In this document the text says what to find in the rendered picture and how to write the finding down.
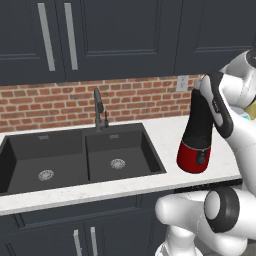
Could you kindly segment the grey wall socket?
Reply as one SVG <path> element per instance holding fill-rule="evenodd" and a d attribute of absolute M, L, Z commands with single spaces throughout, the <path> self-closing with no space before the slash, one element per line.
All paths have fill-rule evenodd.
<path fill-rule="evenodd" d="M 176 84 L 176 91 L 177 92 L 184 92 L 188 88 L 188 81 L 189 76 L 188 75 L 180 75 L 177 78 L 177 84 Z"/>

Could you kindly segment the dark panel under sink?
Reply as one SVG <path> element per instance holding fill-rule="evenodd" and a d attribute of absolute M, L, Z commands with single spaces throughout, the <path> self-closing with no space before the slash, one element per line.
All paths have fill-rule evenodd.
<path fill-rule="evenodd" d="M 139 196 L 128 196 L 76 205 L 12 214 L 18 228 L 43 223 L 54 223 L 64 219 L 91 217 L 100 214 L 117 213 L 140 208 Z"/>

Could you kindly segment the dark base cupboard door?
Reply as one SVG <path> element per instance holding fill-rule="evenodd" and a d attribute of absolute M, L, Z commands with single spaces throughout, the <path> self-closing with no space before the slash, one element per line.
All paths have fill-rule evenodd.
<path fill-rule="evenodd" d="M 93 256 L 90 227 L 95 226 L 98 256 L 155 256 L 166 226 L 152 211 L 104 217 L 84 223 L 88 256 Z"/>
<path fill-rule="evenodd" d="M 82 256 L 88 256 L 82 224 L 27 230 L 0 237 L 0 256 L 77 256 L 73 232 L 78 229 Z"/>

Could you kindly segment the red and black blender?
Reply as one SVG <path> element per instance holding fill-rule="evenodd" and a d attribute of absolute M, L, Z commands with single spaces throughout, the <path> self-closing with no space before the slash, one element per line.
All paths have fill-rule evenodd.
<path fill-rule="evenodd" d="M 200 91 L 191 93 L 188 123 L 177 154 L 177 165 L 185 172 L 204 172 L 209 163 L 212 143 L 213 117 Z"/>

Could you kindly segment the dark grey tap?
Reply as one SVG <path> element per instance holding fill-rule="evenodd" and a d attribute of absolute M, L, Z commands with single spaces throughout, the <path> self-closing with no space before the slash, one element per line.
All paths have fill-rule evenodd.
<path fill-rule="evenodd" d="M 107 115 L 107 112 L 104 110 L 103 102 L 100 96 L 100 91 L 98 88 L 94 89 L 94 105 L 95 105 L 95 125 L 96 131 L 100 132 L 102 128 L 107 128 L 109 126 L 108 119 L 105 118 L 104 121 L 101 121 L 100 114 L 103 113 Z"/>

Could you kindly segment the black double sink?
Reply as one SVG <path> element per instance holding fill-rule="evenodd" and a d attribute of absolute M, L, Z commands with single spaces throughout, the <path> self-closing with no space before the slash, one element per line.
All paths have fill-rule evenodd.
<path fill-rule="evenodd" d="M 141 123 L 6 136 L 0 196 L 162 174 Z"/>

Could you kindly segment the dark wall cupboard door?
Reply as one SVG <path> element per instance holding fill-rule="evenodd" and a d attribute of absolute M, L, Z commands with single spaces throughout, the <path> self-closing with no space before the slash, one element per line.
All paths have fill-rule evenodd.
<path fill-rule="evenodd" d="M 45 3 L 55 71 L 48 68 L 38 12 Z M 0 85 L 64 82 L 54 0 L 0 0 Z"/>
<path fill-rule="evenodd" d="M 175 75 L 218 70 L 256 47 L 256 0 L 182 0 Z"/>
<path fill-rule="evenodd" d="M 72 70 L 64 3 L 71 3 Z M 171 76 L 182 0 L 55 0 L 66 80 Z"/>

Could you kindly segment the olive and teal object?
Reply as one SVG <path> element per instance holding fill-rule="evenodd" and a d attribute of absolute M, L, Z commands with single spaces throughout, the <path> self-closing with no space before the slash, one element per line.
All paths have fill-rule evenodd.
<path fill-rule="evenodd" d="M 248 120 L 256 119 L 256 100 L 251 105 L 243 109 L 240 115 Z"/>

